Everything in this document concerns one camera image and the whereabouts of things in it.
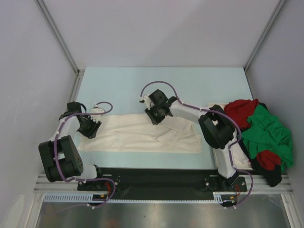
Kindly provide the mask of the cream white t shirt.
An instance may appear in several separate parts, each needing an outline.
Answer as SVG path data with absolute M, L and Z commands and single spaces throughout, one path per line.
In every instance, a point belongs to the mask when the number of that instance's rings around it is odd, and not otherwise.
M 160 152 L 199 154 L 202 138 L 192 121 L 167 116 L 153 125 L 146 114 L 98 115 L 95 138 L 80 136 L 82 152 Z

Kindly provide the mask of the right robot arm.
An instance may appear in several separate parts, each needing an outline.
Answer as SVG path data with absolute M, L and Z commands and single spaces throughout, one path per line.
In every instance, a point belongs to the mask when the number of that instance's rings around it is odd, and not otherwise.
M 198 124 L 206 143 L 214 149 L 218 173 L 221 176 L 220 187 L 223 190 L 235 187 L 238 171 L 234 165 L 231 147 L 236 142 L 236 123 L 219 105 L 197 108 L 183 103 L 175 96 L 168 98 L 159 89 L 150 95 L 142 95 L 140 102 L 146 104 L 145 113 L 154 125 L 161 123 L 167 116 L 183 118 Z

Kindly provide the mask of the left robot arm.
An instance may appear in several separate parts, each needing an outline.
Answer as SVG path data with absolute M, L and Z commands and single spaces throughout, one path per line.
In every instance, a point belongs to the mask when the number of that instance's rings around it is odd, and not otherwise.
M 73 141 L 80 133 L 86 139 L 96 137 L 101 122 L 86 113 L 86 107 L 79 102 L 67 104 L 67 111 L 59 118 L 59 126 L 54 135 L 38 146 L 45 175 L 49 182 L 87 181 L 95 190 L 101 189 L 105 178 L 99 175 L 96 165 L 88 165 L 82 158 Z

